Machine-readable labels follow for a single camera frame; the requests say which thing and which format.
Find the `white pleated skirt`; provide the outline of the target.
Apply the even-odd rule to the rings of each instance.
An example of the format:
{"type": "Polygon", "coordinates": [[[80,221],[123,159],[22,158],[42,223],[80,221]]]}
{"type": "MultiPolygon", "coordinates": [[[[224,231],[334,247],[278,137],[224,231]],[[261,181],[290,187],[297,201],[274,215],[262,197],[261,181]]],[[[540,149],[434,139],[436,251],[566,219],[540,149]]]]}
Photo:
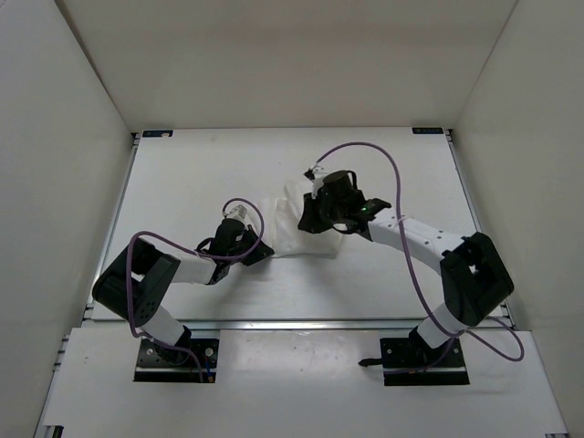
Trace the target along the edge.
{"type": "Polygon", "coordinates": [[[255,204],[265,222],[262,241],[275,251],[275,257],[338,255],[344,235],[333,230],[313,235],[297,228],[304,208],[303,195],[311,189],[308,181],[287,180],[278,197],[263,198],[255,204]]]}

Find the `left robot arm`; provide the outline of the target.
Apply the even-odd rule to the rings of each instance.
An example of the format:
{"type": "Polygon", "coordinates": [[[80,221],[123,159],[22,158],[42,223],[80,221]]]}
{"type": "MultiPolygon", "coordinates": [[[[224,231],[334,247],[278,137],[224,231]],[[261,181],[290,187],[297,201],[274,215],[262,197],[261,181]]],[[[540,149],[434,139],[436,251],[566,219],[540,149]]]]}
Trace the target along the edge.
{"type": "Polygon", "coordinates": [[[194,251],[177,255],[139,236],[100,275],[92,297],[159,344],[165,359],[180,363],[190,355],[191,334],[162,306],[170,285],[212,286],[227,277],[231,266],[252,266],[274,254],[250,224],[234,218],[225,218],[194,251]]]}

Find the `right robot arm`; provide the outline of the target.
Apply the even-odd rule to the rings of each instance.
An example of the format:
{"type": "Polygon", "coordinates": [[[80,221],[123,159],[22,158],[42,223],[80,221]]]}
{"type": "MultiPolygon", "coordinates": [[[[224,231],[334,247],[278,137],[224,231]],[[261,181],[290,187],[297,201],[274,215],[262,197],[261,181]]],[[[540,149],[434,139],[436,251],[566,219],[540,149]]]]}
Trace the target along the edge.
{"type": "Polygon", "coordinates": [[[308,170],[312,187],[303,196],[299,230],[313,235],[335,230],[359,235],[401,250],[436,272],[442,281],[443,303],[411,333],[409,353],[420,365],[430,365],[452,336],[486,319],[515,289],[490,237],[476,232],[460,236],[433,228],[398,213],[379,198],[366,198],[353,171],[308,170]]]}

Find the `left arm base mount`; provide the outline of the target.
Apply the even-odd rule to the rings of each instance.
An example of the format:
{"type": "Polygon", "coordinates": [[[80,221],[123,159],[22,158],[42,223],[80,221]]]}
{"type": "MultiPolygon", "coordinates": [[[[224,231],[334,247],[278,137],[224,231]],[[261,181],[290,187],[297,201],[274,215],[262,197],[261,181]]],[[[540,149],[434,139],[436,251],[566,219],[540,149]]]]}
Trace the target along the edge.
{"type": "Polygon", "coordinates": [[[165,349],[142,339],[135,363],[133,380],[152,383],[202,383],[216,381],[219,338],[190,340],[191,354],[165,349]]]}

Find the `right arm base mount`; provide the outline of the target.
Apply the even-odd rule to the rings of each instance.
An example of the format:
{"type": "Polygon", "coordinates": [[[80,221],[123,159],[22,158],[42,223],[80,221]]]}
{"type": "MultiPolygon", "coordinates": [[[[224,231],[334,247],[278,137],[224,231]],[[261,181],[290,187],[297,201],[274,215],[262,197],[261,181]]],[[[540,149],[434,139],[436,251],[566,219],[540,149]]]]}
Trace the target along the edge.
{"type": "Polygon", "coordinates": [[[382,330],[379,353],[358,362],[364,369],[380,368],[385,387],[465,386],[470,384],[459,339],[429,349],[409,336],[409,330],[382,330]]]}

